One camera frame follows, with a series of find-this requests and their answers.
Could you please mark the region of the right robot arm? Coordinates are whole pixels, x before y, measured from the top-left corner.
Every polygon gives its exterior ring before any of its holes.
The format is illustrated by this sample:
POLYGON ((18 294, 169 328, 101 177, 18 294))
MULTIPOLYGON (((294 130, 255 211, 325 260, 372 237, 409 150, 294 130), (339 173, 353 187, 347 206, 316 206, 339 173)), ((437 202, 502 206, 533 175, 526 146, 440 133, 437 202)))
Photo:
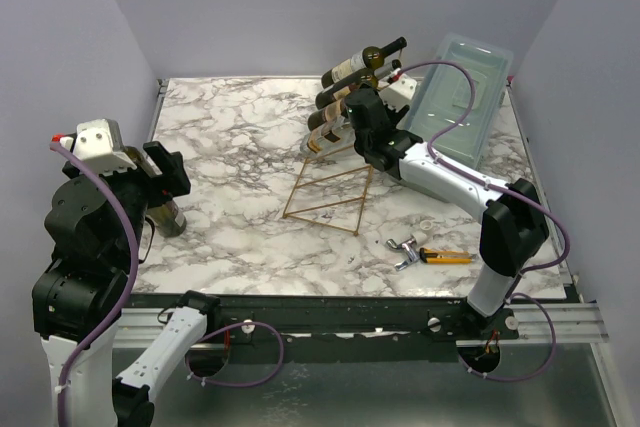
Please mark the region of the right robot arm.
POLYGON ((396 127, 408 109, 393 111, 373 89, 349 94, 345 109, 354 149, 367 164, 455 204, 480 224, 483 266, 459 318, 467 336, 485 337, 521 269, 549 237, 536 187, 525 179, 508 183, 483 176, 429 151, 421 137, 396 127))

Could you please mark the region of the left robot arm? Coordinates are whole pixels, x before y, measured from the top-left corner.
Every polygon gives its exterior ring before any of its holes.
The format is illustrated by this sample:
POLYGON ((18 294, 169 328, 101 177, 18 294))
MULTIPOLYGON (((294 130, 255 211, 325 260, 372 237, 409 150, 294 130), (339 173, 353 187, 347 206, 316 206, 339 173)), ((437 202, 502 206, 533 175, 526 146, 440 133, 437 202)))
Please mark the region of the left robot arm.
POLYGON ((45 228, 54 241, 51 263, 32 289, 34 330, 50 369, 56 426, 149 426, 164 384, 197 341, 214 340, 222 327, 220 301, 183 294, 167 325, 127 369, 112 373, 122 310, 140 264, 139 241, 147 212, 191 190, 183 156, 159 142, 143 149, 158 167, 148 172, 127 152, 112 173, 94 172, 60 137, 52 151, 66 159, 68 181, 55 192, 45 228))

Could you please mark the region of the clear glass bottle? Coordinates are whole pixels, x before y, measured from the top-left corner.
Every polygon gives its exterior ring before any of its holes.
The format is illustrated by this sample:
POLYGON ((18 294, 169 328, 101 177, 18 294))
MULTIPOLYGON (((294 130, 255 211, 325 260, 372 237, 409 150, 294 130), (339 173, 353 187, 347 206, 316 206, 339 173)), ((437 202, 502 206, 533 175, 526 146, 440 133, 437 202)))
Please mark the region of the clear glass bottle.
POLYGON ((325 122, 308 133, 301 142, 300 151, 306 157, 315 158, 352 145, 354 138, 355 134, 350 121, 339 117, 325 122))

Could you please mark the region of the wine bottle brown label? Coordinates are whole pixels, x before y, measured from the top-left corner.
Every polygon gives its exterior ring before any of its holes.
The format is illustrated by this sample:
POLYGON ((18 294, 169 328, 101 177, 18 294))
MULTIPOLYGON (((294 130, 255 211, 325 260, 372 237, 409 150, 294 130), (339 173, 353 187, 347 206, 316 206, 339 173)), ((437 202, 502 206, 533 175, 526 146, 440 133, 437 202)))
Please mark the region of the wine bottle brown label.
POLYGON ((377 88, 381 80, 385 80, 401 67, 402 62, 399 59, 393 59, 391 62, 383 65, 377 70, 371 70, 369 68, 360 69, 349 74, 344 79, 323 88, 316 95, 315 106, 320 110, 329 104, 344 98, 352 91, 357 90, 363 83, 377 88))

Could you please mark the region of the wine bottle white label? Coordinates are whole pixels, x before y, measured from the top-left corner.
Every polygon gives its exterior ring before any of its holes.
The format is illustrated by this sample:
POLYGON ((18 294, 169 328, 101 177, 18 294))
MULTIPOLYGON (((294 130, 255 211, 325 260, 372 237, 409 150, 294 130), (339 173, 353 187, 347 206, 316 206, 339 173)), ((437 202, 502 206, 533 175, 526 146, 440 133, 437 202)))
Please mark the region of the wine bottle white label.
POLYGON ((368 46, 363 48, 322 75, 323 90, 341 90, 350 87, 359 81, 363 71, 365 74, 375 72, 384 65, 389 56, 406 46, 406 38, 399 37, 383 47, 368 46))

